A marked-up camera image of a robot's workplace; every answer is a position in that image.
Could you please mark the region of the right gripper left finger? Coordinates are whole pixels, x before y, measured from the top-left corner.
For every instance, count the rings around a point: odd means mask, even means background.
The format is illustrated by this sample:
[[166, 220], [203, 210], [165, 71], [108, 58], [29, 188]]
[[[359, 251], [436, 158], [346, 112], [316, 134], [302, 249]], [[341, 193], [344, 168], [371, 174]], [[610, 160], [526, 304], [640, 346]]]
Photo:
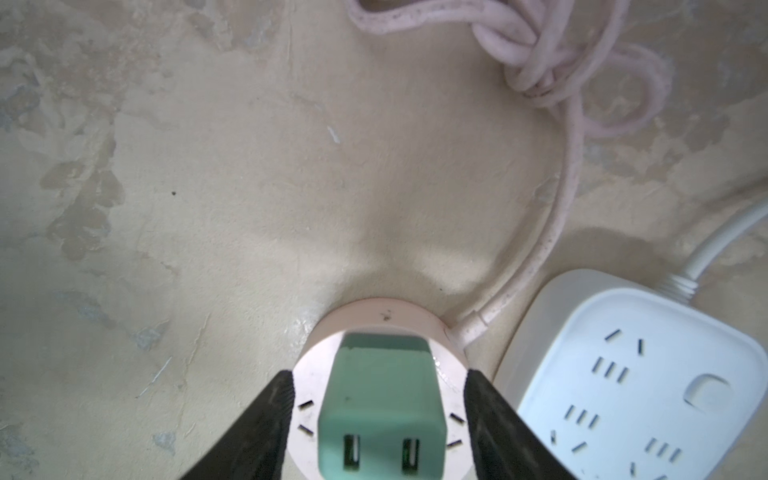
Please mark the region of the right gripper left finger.
[[182, 479], [279, 479], [294, 401], [293, 373], [281, 370]]

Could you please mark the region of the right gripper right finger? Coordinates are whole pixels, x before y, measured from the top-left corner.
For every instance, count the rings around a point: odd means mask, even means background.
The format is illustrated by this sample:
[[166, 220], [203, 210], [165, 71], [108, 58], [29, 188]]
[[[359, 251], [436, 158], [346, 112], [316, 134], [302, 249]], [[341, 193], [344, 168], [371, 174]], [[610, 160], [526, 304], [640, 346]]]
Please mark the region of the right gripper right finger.
[[482, 372], [468, 371], [464, 403], [479, 480], [574, 480]]

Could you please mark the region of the green plug adapter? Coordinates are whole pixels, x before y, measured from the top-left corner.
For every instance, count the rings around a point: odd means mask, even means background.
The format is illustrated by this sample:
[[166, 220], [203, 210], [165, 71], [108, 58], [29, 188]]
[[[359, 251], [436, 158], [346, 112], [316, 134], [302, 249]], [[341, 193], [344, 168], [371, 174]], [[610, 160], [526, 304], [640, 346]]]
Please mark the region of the green plug adapter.
[[318, 420], [325, 479], [440, 479], [447, 425], [426, 340], [353, 333], [337, 351]]

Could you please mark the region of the white square power strip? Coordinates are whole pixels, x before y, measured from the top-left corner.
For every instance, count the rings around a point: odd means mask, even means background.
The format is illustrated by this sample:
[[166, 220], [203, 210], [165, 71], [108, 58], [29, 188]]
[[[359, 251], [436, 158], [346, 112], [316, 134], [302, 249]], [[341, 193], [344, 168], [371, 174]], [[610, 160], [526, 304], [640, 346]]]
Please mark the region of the white square power strip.
[[579, 269], [536, 296], [494, 384], [579, 479], [703, 479], [762, 402], [767, 355], [687, 305]]

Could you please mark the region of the pink round power strip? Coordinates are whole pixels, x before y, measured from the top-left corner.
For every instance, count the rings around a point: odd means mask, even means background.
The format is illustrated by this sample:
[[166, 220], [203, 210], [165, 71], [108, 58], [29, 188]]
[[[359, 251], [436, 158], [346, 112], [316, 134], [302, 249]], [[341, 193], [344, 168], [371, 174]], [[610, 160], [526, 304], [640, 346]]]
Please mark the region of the pink round power strip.
[[473, 466], [464, 386], [465, 355], [452, 343], [446, 325], [428, 310], [391, 299], [359, 300], [323, 317], [310, 333], [293, 368], [295, 402], [288, 452], [307, 479], [325, 479], [318, 467], [318, 420], [335, 355], [348, 334], [421, 337], [436, 368], [447, 425], [444, 473], [440, 479], [462, 479]]

